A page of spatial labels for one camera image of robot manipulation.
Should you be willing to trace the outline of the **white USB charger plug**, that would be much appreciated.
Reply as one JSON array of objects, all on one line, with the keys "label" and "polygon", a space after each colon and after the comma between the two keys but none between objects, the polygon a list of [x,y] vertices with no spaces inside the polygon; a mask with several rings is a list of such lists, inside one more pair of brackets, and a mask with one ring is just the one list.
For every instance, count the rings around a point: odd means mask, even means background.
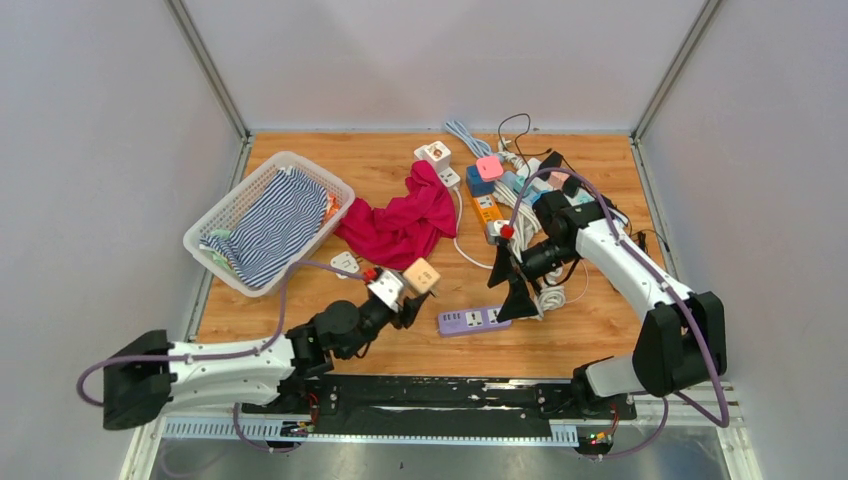
[{"label": "white USB charger plug", "polygon": [[343,251],[330,260],[330,265],[339,270],[336,276],[340,279],[348,278],[350,274],[358,274],[360,265],[357,258],[349,251]]}]

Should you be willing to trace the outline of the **beige dragon cube adapter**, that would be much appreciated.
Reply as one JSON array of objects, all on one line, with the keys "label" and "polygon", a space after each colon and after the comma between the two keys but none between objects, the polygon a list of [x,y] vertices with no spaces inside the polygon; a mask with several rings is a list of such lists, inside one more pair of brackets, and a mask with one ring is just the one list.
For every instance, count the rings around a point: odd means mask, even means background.
[{"label": "beige dragon cube adapter", "polygon": [[430,293],[441,280],[441,274],[424,258],[416,259],[402,272],[402,277],[416,295]]}]

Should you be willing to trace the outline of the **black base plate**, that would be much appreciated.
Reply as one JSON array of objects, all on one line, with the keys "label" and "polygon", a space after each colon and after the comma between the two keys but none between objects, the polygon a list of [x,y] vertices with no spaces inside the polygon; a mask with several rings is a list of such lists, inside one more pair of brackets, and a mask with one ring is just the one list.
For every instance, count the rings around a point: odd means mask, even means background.
[{"label": "black base plate", "polygon": [[330,374],[284,381],[259,414],[317,414],[324,434],[434,437],[541,437],[553,420],[634,420],[634,405],[618,395],[592,407],[573,398],[567,380]]}]

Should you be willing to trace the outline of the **white cube socket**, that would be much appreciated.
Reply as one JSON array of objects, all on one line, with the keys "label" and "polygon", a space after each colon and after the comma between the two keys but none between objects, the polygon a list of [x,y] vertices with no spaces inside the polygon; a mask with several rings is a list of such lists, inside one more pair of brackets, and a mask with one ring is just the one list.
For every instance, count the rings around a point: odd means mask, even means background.
[{"label": "white cube socket", "polygon": [[451,164],[452,152],[441,141],[422,145],[413,154],[416,159],[428,162],[436,172],[448,169]]}]

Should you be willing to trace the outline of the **orange power strip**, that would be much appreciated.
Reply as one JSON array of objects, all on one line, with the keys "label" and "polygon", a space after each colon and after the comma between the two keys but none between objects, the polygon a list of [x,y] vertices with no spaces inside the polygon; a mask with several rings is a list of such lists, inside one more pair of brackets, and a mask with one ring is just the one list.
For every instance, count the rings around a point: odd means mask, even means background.
[{"label": "orange power strip", "polygon": [[497,200],[492,194],[472,197],[470,202],[483,229],[489,222],[504,219]]}]

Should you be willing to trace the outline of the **blue striped cloth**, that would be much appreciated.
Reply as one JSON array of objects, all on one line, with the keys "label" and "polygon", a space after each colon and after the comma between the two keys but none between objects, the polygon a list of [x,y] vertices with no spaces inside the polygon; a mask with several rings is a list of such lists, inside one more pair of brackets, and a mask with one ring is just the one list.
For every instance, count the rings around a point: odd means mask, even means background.
[{"label": "blue striped cloth", "polygon": [[280,169],[229,233],[210,233],[200,248],[251,289],[270,282],[323,226],[328,191],[304,172]]}]

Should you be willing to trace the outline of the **blue cube adapter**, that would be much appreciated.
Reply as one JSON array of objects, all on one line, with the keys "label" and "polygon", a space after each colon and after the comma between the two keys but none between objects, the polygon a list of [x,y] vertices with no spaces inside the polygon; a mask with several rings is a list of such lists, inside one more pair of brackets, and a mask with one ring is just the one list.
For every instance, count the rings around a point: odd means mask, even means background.
[{"label": "blue cube adapter", "polygon": [[472,197],[489,195],[492,191],[491,185],[484,181],[475,165],[469,165],[465,171],[466,185]]}]

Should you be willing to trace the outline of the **white plastic basket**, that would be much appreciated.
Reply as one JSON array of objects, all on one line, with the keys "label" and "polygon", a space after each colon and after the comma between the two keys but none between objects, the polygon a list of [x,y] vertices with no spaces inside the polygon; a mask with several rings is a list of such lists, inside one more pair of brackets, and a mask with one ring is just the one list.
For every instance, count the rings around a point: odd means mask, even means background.
[{"label": "white plastic basket", "polygon": [[232,289],[267,296],[288,267],[327,240],[355,199],[352,187],[327,169],[277,152],[195,222],[183,246]]}]

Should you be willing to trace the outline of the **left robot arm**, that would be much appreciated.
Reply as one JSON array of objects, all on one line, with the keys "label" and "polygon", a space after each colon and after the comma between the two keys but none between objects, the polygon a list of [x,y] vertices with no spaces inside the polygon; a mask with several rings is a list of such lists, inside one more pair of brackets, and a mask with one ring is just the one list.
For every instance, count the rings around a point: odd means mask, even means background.
[{"label": "left robot arm", "polygon": [[334,368],[337,360],[360,358],[381,331],[407,329],[429,288],[367,285],[364,303],[337,300],[306,323],[252,341],[201,344],[169,340],[151,330],[115,354],[88,367],[77,380],[80,398],[102,412],[106,431],[146,425],[170,410],[252,404],[298,411],[304,381]]}]

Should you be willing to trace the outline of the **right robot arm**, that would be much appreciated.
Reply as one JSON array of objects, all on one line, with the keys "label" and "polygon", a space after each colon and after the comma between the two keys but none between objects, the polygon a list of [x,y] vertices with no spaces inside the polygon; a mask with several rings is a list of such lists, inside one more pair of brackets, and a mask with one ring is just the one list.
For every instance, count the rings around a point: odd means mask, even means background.
[{"label": "right robot arm", "polygon": [[572,205],[559,192],[541,195],[533,205],[546,239],[519,254],[510,241],[515,229],[495,230],[496,257],[488,284],[509,290],[498,321],[538,313],[532,293],[540,280],[570,261],[592,263],[625,298],[641,321],[632,353],[578,367],[571,380],[571,403],[584,417],[596,417],[611,399],[647,393],[684,399],[684,389],[709,381],[718,414],[694,407],[719,427],[730,423],[720,384],[727,369],[724,306],[712,292],[697,293],[665,272],[642,251],[614,218],[604,199]]}]

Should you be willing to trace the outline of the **purple USB power strip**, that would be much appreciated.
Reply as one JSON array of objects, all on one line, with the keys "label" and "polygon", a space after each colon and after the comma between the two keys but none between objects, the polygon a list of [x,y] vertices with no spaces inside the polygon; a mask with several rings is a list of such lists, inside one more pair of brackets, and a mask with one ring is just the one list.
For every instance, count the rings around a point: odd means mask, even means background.
[{"label": "purple USB power strip", "polygon": [[442,337],[458,337],[510,328],[512,321],[499,322],[499,313],[499,306],[443,312],[436,317],[438,332]]}]

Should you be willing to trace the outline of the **pink square plug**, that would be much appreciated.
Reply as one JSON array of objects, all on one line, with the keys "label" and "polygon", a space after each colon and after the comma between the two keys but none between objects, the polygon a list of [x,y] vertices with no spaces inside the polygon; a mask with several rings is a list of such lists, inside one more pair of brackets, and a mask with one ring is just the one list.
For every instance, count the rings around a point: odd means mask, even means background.
[{"label": "pink square plug", "polygon": [[475,162],[475,167],[484,182],[494,182],[504,174],[501,158],[497,155],[478,158]]}]

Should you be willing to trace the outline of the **white travel adapter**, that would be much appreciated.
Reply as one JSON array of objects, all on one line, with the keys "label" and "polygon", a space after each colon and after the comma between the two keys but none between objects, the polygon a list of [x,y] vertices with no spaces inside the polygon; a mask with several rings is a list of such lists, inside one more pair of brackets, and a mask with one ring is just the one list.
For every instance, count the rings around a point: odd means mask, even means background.
[{"label": "white travel adapter", "polygon": [[446,167],[442,170],[439,170],[437,172],[437,176],[447,189],[454,189],[461,182],[461,177],[455,170],[450,167]]}]

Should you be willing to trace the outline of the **magenta cloth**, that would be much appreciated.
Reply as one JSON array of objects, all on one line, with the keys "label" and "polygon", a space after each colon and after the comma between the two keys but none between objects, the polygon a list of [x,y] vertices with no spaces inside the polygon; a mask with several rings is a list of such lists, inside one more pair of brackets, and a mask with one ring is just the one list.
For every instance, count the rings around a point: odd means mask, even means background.
[{"label": "magenta cloth", "polygon": [[428,257],[440,240],[457,236],[452,195],[428,162],[414,162],[405,185],[407,195],[382,208],[354,200],[335,230],[353,253],[375,265],[404,270]]}]

